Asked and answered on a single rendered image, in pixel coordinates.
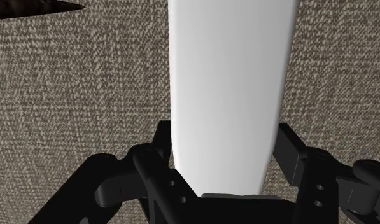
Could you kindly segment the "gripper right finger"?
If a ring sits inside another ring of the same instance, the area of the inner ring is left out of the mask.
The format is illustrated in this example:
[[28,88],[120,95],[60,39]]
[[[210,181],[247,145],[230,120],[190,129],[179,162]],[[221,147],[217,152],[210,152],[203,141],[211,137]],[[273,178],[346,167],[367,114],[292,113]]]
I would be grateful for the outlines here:
[[298,189],[291,224],[380,224],[380,161],[345,165],[327,150],[306,146],[280,123],[273,156],[290,186]]

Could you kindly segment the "white smooth elongated object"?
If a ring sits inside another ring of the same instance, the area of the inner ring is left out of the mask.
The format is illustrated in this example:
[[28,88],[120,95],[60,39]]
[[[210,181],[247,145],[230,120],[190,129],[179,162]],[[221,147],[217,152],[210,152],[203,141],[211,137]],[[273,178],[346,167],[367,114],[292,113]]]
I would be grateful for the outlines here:
[[300,0],[167,0],[175,168],[197,195],[258,195]]

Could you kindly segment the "dark robot stand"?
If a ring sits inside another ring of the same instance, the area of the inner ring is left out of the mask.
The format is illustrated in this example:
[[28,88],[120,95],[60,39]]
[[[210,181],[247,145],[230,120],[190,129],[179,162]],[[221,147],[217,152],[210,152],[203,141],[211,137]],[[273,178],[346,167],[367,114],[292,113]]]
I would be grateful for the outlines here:
[[0,0],[0,20],[82,10],[85,6],[61,0]]

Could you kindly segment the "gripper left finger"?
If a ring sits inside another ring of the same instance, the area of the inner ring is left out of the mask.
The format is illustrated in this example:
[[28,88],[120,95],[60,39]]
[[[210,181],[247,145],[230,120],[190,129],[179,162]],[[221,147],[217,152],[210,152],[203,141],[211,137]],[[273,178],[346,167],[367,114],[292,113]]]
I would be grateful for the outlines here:
[[117,159],[89,156],[28,224],[108,224],[127,201],[139,201],[148,224],[198,224],[198,196],[168,165],[171,123],[158,123],[153,141]]

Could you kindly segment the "grey woven fabric sofa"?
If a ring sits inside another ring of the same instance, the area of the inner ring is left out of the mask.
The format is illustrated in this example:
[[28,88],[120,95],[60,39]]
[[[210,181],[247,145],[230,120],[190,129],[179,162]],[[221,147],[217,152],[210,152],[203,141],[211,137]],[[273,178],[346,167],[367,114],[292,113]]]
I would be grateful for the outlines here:
[[[0,224],[27,224],[95,153],[170,117],[168,0],[66,0],[0,20]],[[351,165],[380,161],[380,0],[300,0],[279,119]]]

